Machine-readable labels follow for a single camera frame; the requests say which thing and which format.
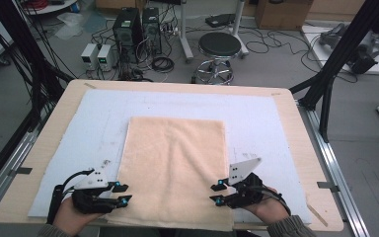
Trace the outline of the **aluminium rail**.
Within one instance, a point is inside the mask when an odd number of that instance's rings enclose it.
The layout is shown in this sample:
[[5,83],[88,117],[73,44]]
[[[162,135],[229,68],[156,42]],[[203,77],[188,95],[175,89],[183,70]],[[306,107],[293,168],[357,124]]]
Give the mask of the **aluminium rail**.
[[38,132],[26,132],[11,138],[0,153],[0,200],[10,187],[15,177],[8,176],[13,169],[23,167],[28,154],[38,139]]
[[349,186],[341,170],[336,154],[329,142],[320,134],[320,119],[315,111],[304,109],[299,102],[296,103],[301,115],[305,117],[310,126],[312,138],[317,142],[319,154],[330,177],[330,190],[336,196],[341,206],[341,217],[348,225],[353,237],[370,237],[361,213],[350,192]]

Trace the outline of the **person's right hand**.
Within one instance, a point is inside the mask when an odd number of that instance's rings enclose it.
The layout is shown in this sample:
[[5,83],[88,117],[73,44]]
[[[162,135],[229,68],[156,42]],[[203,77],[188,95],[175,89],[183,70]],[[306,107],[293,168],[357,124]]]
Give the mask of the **person's right hand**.
[[284,205],[274,198],[270,192],[265,193],[259,203],[245,206],[245,210],[252,213],[267,225],[276,223],[290,216]]

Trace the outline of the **thin wooden stick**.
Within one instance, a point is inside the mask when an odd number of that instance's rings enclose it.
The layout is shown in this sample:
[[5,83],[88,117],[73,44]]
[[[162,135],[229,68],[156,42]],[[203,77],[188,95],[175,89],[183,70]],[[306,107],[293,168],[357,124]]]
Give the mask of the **thin wooden stick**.
[[313,213],[313,215],[325,226],[328,227],[328,222],[323,218],[323,216],[309,203],[307,203],[307,207]]

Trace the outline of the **round white table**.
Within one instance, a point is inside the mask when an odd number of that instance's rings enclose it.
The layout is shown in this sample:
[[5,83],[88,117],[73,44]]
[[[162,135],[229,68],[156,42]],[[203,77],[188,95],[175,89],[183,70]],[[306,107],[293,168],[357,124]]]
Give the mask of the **round white table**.
[[80,11],[78,0],[25,0],[22,8],[29,15],[42,15],[69,9],[71,12]]

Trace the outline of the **large black computer tower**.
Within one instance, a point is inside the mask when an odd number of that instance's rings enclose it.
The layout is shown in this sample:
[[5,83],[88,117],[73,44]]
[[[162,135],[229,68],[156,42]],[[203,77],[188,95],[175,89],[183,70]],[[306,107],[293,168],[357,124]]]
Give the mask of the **large black computer tower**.
[[137,47],[143,41],[139,10],[122,8],[115,19],[113,32],[121,61],[136,64]]

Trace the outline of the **white gridded mat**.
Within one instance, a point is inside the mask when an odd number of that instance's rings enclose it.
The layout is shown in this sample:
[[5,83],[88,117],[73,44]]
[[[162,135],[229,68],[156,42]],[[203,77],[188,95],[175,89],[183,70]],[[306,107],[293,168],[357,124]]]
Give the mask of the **white gridded mat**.
[[[293,213],[311,223],[275,98],[98,89],[86,92],[82,98],[43,174],[29,215],[45,217],[53,188],[66,178],[78,183],[83,170],[103,169],[109,180],[125,184],[118,178],[118,171],[128,124],[134,117],[223,122],[229,167],[261,158],[254,173],[282,193]],[[243,209],[229,209],[233,224],[255,220]]]

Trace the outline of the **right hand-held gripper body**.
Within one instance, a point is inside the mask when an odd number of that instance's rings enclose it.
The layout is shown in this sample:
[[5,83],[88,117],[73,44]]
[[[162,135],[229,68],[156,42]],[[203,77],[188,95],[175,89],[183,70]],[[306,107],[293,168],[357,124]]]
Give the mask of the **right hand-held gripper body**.
[[224,202],[231,208],[242,208],[262,200],[261,189],[263,181],[254,173],[261,164],[261,158],[231,164],[229,167],[228,185],[236,190],[224,198]]

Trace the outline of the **white board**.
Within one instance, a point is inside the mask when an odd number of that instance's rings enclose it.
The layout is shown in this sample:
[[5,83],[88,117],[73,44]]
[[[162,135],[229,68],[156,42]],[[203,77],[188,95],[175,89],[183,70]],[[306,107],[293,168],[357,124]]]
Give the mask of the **white board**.
[[[316,60],[320,67],[323,67],[325,65],[330,54],[332,53],[332,50],[328,45],[319,44],[320,34],[328,30],[329,28],[324,27],[302,27],[302,34],[305,37],[306,41],[310,44],[312,53],[316,57]],[[379,75],[379,56],[375,57],[375,61],[376,64],[365,72],[366,75]]]

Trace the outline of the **white power supply unit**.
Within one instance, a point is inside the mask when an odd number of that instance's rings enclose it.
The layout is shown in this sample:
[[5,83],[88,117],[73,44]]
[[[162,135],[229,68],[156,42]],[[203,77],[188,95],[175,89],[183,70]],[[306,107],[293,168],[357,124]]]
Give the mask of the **white power supply unit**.
[[84,48],[81,58],[87,70],[95,70],[98,66],[98,47],[95,43],[88,43]]
[[114,66],[114,54],[110,44],[103,44],[97,55],[100,68],[104,72],[111,71]]

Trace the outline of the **black rail clamp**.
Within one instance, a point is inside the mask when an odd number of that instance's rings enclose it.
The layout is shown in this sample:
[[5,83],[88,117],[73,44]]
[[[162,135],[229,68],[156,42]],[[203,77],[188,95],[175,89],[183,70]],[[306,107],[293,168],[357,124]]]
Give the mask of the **black rail clamp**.
[[337,185],[334,185],[330,182],[318,182],[317,183],[319,189],[327,189],[330,190],[332,193],[337,193],[340,188]]
[[19,167],[17,169],[13,169],[9,172],[8,176],[10,177],[15,177],[18,174],[23,174],[23,175],[29,175],[31,173],[33,168],[29,167]]

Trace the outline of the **clear plastic sheet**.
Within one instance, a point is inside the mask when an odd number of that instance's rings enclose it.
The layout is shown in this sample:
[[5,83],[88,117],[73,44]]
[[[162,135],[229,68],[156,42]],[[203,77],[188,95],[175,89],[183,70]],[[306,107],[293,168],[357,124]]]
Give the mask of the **clear plastic sheet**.
[[69,40],[82,34],[85,21],[82,14],[66,12],[58,15],[57,19],[63,23],[63,26],[55,33],[59,39]]

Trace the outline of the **beige towel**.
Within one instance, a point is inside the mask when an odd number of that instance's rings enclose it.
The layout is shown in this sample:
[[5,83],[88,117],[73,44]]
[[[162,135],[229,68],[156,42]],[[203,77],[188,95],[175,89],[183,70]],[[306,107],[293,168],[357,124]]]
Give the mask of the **beige towel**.
[[115,225],[230,231],[232,211],[209,198],[210,186],[228,172],[223,122],[134,117],[118,171],[132,199],[106,220]]

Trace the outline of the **black metal frame stand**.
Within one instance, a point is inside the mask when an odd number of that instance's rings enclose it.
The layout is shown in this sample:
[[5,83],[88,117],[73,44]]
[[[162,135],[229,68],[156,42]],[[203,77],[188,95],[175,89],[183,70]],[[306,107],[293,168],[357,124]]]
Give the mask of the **black metal frame stand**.
[[318,131],[326,143],[329,142],[328,123],[335,79],[378,18],[379,0],[365,0],[320,71],[289,89],[292,94],[308,89],[299,100],[300,106],[308,111],[314,111],[317,103],[323,99]]

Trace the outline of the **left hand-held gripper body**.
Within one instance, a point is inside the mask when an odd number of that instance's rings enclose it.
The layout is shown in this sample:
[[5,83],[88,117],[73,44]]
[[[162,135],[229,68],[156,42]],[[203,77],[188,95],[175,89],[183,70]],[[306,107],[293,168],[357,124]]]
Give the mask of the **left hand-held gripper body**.
[[74,207],[84,214],[110,213],[116,208],[117,201],[100,197],[100,194],[116,186],[117,182],[110,182],[103,169],[88,171],[86,177],[73,186]]

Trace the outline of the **black round stool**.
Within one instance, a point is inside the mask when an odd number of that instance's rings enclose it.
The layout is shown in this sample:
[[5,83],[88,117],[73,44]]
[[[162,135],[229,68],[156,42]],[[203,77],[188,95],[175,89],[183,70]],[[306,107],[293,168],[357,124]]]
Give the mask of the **black round stool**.
[[194,77],[204,84],[229,85],[234,79],[230,60],[239,55],[241,44],[226,33],[208,33],[198,41],[198,50],[207,57],[194,71]]

